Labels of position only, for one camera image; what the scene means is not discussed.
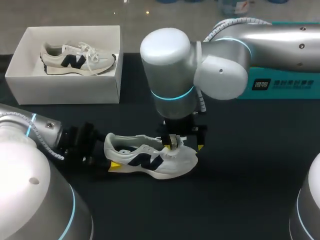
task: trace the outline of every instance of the sneaker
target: sneaker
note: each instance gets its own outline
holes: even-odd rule
[[[170,150],[158,138],[146,135],[116,136],[109,133],[104,142],[104,154],[118,164],[109,172],[144,172],[155,179],[172,179],[190,172],[198,163],[196,151],[183,145]]]
[[[78,46],[51,46],[44,43],[40,58],[48,75],[98,75],[111,68],[116,61],[114,54],[95,49],[84,42],[79,42]]]

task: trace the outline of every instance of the navy n logo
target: navy n logo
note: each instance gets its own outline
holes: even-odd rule
[[[132,159],[131,162],[128,163],[128,165],[135,167],[141,165],[141,167],[144,169],[155,171],[163,162],[164,161],[160,156],[157,156],[151,162],[151,156],[149,154],[140,153],[138,156]]]
[[[83,55],[81,55],[79,61],[77,61],[77,56],[70,54],[65,57],[61,63],[61,66],[67,68],[69,65],[71,65],[71,67],[74,69],[80,69],[85,62],[86,58]]]

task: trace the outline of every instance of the floor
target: floor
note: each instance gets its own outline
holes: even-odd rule
[[[248,17],[266,21],[320,20],[319,0],[289,0],[273,4],[254,0]],[[12,54],[27,27],[120,25],[124,51],[139,52],[153,30],[174,27],[191,40],[204,39],[224,17],[215,0],[190,3],[178,0],[0,0],[0,54]]]

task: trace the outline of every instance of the white shoe box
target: white shoe box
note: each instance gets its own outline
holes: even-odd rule
[[[101,75],[47,75],[40,59],[44,42],[51,45],[84,42],[115,54],[116,62]],[[122,65],[120,26],[28,27],[15,50],[5,79],[20,105],[117,104]]]

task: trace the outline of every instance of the black tabletop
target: black tabletop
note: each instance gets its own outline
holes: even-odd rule
[[[207,114],[197,121],[208,126],[206,146],[192,174],[65,176],[92,213],[94,240],[290,239],[291,210],[320,153],[320,101],[205,100]],[[162,121],[137,53],[124,55],[120,104],[19,106],[4,73],[0,102],[123,136],[155,137]],[[104,157],[102,145],[95,155]]]

